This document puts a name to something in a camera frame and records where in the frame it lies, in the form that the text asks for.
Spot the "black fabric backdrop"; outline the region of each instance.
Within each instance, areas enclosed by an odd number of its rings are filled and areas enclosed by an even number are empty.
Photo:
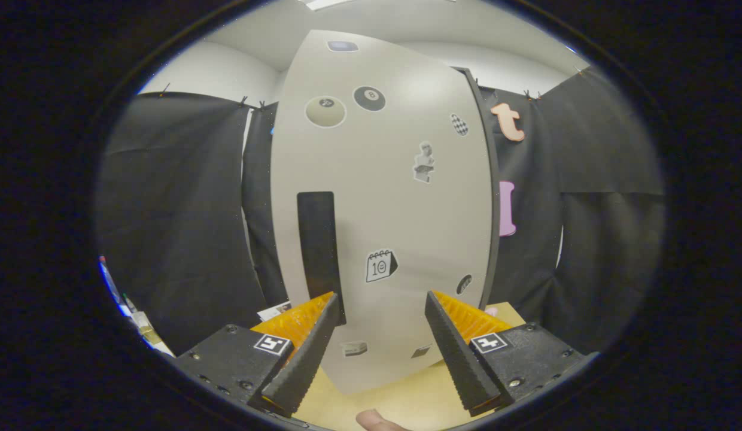
[[[212,96],[146,93],[128,105],[106,149],[96,196],[101,253],[175,354],[224,324],[257,324],[265,308],[241,211],[247,112]]]
[[[278,253],[275,250],[272,207],[270,207],[270,146],[278,104],[251,113],[243,152],[241,202],[248,221],[249,245],[254,268],[268,306],[288,301]]]
[[[508,140],[496,116],[486,125],[494,133],[498,180],[515,186],[516,226],[500,240],[488,302],[509,301],[524,319],[584,353],[603,350],[641,305],[661,251],[663,186],[650,136],[595,68],[539,99],[480,91],[486,110],[501,103],[516,110],[526,136]],[[286,300],[269,206],[275,109],[253,114],[243,178],[251,249],[270,305]]]

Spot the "human thumb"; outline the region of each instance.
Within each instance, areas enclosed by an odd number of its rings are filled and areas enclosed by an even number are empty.
[[[375,409],[360,412],[355,416],[355,422],[366,431],[409,431],[397,423],[384,419]]]

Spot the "billiard ball sticker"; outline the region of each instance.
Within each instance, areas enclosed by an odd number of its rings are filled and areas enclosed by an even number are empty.
[[[365,110],[382,110],[387,103],[382,92],[374,87],[359,87],[352,96]]]
[[[319,128],[335,128],[344,121],[346,110],[338,98],[319,96],[305,105],[305,115]]]

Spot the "figure sticker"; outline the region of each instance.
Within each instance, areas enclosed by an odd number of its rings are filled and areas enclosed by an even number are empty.
[[[420,154],[414,157],[414,180],[429,184],[429,174],[434,172],[434,157],[432,156],[432,144],[422,142],[419,145]]]

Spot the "table surface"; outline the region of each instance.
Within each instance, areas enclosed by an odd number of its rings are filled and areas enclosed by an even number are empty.
[[[513,327],[525,323],[508,302],[486,306],[487,311],[491,308]],[[376,409],[385,419],[414,431],[450,428],[493,412],[470,417],[445,362],[440,361],[392,384],[349,395],[336,389],[319,368],[294,418],[337,431],[362,431],[355,415],[366,409]]]

